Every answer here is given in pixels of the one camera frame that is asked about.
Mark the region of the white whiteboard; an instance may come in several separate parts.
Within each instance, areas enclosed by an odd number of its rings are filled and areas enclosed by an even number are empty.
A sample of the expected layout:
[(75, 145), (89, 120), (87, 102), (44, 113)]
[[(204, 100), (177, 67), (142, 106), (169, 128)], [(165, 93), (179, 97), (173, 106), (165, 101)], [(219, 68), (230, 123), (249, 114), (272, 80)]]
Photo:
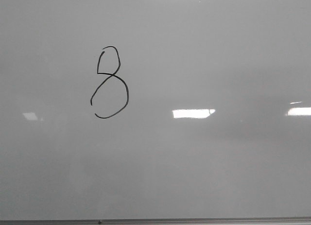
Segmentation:
[(2, 220), (311, 214), (311, 0), (0, 0)]

